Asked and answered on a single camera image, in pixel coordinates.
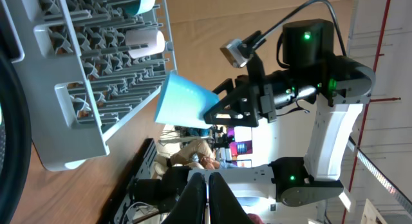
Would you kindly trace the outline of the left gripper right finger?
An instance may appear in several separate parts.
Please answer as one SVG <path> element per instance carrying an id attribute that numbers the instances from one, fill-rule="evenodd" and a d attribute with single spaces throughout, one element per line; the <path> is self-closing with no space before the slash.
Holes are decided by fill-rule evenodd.
<path id="1" fill-rule="evenodd" d="M 211 224 L 253 224 L 220 173 L 209 176 Z"/>

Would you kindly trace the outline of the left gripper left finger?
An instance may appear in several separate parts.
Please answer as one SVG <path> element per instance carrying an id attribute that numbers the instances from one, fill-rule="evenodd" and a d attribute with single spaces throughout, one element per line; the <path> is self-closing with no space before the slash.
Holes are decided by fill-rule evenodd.
<path id="1" fill-rule="evenodd" d="M 162 224 L 204 224 L 206 191 L 204 176 L 194 173 Z"/>

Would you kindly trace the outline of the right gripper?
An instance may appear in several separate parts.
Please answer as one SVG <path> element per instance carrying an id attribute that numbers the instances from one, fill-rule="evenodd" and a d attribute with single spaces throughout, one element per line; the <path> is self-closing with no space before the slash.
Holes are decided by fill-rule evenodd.
<path id="1" fill-rule="evenodd" d="M 225 92 L 226 96 L 204 114 L 207 124 L 257 127 L 260 118 L 273 122 L 279 116 L 278 109 L 299 100 L 313 104 L 318 89 L 290 70 L 267 75 L 263 61 L 255 54 L 247 63 L 247 74 L 236 78 L 235 88 L 233 80 L 226 79 L 212 92 Z"/>

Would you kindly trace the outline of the light blue plastic cup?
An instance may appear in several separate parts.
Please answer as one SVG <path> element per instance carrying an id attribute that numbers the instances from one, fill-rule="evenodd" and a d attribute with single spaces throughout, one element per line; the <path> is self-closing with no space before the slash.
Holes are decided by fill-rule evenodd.
<path id="1" fill-rule="evenodd" d="M 210 128 L 204 114 L 219 102 L 217 94 L 179 76 L 167 76 L 156 107 L 154 121 L 174 126 Z"/>

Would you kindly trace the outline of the pink plastic cup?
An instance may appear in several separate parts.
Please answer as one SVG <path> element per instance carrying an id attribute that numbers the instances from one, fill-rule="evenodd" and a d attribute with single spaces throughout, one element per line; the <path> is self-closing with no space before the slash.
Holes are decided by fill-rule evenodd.
<path id="1" fill-rule="evenodd" d="M 160 30 L 128 30 L 125 35 L 126 45 L 139 48 L 129 50 L 133 59 L 162 53 L 165 50 L 165 37 Z"/>

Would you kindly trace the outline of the light blue bowl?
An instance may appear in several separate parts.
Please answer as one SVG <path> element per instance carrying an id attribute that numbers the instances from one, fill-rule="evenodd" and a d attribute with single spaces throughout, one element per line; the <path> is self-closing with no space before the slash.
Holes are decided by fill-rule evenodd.
<path id="1" fill-rule="evenodd" d="M 155 5 L 156 0 L 136 0 L 130 1 L 123 6 L 128 15 L 139 15 L 150 11 Z"/>

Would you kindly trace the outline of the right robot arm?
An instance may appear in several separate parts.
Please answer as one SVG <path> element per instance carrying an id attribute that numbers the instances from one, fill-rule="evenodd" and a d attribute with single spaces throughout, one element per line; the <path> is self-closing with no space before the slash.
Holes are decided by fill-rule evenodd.
<path id="1" fill-rule="evenodd" d="M 277 110 L 300 100 L 317 106 L 308 150 L 303 157 L 270 163 L 276 201 L 289 207 L 341 195 L 341 162 L 351 129 L 375 85 L 374 71 L 333 52 L 336 22 L 324 19 L 283 25 L 277 42 L 280 69 L 266 74 L 257 49 L 261 32 L 221 47 L 226 59 L 247 73 L 227 79 L 215 94 L 225 97 L 204 114 L 208 124 L 256 127 L 259 118 L 276 120 Z"/>

